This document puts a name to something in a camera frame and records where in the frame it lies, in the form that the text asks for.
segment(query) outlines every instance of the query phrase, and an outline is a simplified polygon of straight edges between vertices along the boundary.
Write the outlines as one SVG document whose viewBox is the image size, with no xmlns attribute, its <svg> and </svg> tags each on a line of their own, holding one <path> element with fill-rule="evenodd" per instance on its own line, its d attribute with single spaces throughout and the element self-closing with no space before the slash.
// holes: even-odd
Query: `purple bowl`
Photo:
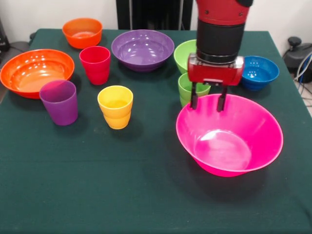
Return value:
<svg viewBox="0 0 312 234">
<path fill-rule="evenodd" d="M 116 58 L 136 72 L 150 72 L 160 67 L 174 49 L 175 44 L 170 37 L 146 29 L 120 34 L 112 43 Z"/>
</svg>

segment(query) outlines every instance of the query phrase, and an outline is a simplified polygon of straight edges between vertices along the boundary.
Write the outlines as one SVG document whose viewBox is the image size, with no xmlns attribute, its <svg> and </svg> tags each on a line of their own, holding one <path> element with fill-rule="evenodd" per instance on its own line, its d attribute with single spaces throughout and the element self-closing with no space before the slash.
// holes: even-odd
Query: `red cup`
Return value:
<svg viewBox="0 0 312 234">
<path fill-rule="evenodd" d="M 107 48 L 90 46 L 80 52 L 79 58 L 92 84 L 101 85 L 107 82 L 111 64 L 111 52 Z"/>
</svg>

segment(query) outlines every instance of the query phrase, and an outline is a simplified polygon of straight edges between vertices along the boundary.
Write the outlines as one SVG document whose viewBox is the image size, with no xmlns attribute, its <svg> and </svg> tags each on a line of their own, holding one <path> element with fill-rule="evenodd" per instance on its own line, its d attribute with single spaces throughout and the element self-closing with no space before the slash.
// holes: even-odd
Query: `yellow cup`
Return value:
<svg viewBox="0 0 312 234">
<path fill-rule="evenodd" d="M 128 125 L 133 103 L 130 89 L 120 85 L 109 86 L 99 92 L 97 101 L 112 129 L 122 129 Z"/>
</svg>

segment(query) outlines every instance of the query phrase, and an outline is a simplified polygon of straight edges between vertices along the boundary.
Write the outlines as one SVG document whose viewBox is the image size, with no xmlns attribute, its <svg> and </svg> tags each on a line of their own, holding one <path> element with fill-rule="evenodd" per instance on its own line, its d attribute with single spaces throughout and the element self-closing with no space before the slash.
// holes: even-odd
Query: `pink bowl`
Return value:
<svg viewBox="0 0 312 234">
<path fill-rule="evenodd" d="M 283 132 L 274 116 L 259 104 L 227 95 L 223 112 L 220 94 L 198 98 L 196 110 L 187 104 L 176 120 L 183 147 L 207 172 L 232 177 L 272 163 L 283 147 Z"/>
</svg>

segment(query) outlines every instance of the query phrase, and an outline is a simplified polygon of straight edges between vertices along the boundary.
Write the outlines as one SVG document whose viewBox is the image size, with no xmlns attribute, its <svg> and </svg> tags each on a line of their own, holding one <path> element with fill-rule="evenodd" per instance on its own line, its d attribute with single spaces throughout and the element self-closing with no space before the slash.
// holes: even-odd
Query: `dark green tablecloth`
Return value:
<svg viewBox="0 0 312 234">
<path fill-rule="evenodd" d="M 103 31 L 100 45 L 110 48 L 120 33 Z M 165 33 L 176 46 L 196 37 Z M 203 171 L 180 145 L 173 57 L 139 74 L 112 56 L 109 81 L 92 86 L 61 30 L 39 30 L 31 46 L 37 48 L 74 59 L 79 119 L 58 127 L 40 100 L 7 93 L 0 105 L 2 233 L 312 233 L 312 121 L 269 33 L 246 32 L 241 54 L 272 59 L 279 78 L 260 92 L 230 92 L 277 118 L 284 148 L 269 167 L 234 178 Z M 134 93 L 131 121 L 121 131 L 106 125 L 97 103 L 98 92 L 115 84 Z"/>
</svg>

